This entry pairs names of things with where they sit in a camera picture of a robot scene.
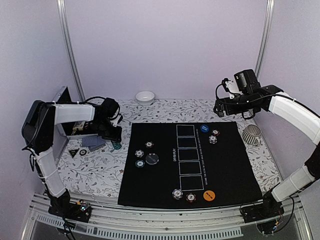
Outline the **grey playing card deck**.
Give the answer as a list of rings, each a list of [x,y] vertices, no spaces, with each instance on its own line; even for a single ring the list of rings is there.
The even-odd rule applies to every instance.
[[[98,135],[86,136],[82,139],[82,147],[87,147],[91,152],[106,145],[106,141]]]

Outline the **green poker chip stack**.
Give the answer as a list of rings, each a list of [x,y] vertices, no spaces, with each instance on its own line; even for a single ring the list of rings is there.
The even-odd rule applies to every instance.
[[[114,150],[120,150],[122,148],[122,144],[120,142],[112,141],[111,144]]]

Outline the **blue small blind button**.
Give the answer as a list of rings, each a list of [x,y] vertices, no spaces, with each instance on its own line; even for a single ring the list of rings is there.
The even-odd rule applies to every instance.
[[[202,124],[202,125],[200,126],[200,130],[201,130],[203,133],[208,133],[209,130],[210,130],[210,128],[209,128],[208,125]]]

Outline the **blue peach chips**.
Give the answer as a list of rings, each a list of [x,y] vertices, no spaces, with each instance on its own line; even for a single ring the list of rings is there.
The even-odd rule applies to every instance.
[[[135,156],[136,156],[137,158],[142,158],[142,157],[144,156],[144,151],[141,150],[141,149],[136,150],[136,151],[135,151]]]

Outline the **red white poker chips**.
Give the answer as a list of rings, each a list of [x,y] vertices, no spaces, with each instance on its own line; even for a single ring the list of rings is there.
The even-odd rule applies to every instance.
[[[145,147],[146,148],[152,148],[154,146],[154,143],[152,142],[152,141],[147,141],[146,143],[145,143]]]

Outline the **green chips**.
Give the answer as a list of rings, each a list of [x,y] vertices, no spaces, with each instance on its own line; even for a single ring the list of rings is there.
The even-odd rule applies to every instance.
[[[144,162],[143,160],[137,160],[137,161],[135,162],[135,166],[136,166],[137,168],[143,168],[143,167],[145,166],[145,162]]]

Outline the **black dealer button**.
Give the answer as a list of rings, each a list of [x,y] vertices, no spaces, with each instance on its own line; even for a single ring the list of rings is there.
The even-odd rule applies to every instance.
[[[156,153],[149,153],[145,157],[145,162],[148,165],[155,165],[159,162],[159,156]]]

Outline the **orange big blind button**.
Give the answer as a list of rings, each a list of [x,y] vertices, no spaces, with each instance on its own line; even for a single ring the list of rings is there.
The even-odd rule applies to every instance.
[[[203,193],[203,199],[207,202],[211,202],[216,198],[216,194],[212,190],[206,190]]]

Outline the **blue peach poker chip stack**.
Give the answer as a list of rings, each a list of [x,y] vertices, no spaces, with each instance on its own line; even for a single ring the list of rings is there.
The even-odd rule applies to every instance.
[[[181,199],[181,198],[183,197],[183,192],[182,192],[182,190],[181,190],[181,189],[178,189],[178,188],[174,189],[174,190],[172,191],[172,197],[173,197],[175,200]]]

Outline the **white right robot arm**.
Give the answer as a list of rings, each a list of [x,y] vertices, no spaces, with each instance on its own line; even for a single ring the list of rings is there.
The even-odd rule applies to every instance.
[[[219,117],[247,112],[254,117],[264,110],[280,120],[276,130],[285,126],[314,145],[312,154],[302,166],[264,195],[264,203],[259,206],[258,213],[262,218],[269,218],[278,210],[279,202],[302,192],[320,179],[320,116],[281,88],[273,84],[261,86],[252,69],[236,73],[234,79],[224,78],[220,86],[228,96],[215,97],[213,111]]]

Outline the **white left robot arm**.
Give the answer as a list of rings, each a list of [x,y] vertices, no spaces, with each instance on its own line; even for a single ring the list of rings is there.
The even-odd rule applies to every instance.
[[[85,122],[98,136],[106,140],[120,142],[122,120],[120,105],[112,98],[104,98],[101,104],[90,99],[82,102],[45,102],[36,100],[31,105],[23,123],[21,134],[25,140],[23,150],[31,152],[38,168],[39,177],[49,194],[57,198],[55,209],[63,216],[74,213],[74,205],[61,198],[68,195],[54,163],[54,128],[58,124]]]

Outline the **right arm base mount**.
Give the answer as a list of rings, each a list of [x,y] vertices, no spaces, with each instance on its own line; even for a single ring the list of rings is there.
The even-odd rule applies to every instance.
[[[245,223],[253,223],[272,218],[256,225],[258,231],[263,235],[272,235],[276,232],[283,214],[285,213],[281,203],[259,203],[249,206],[240,206],[239,212]]]

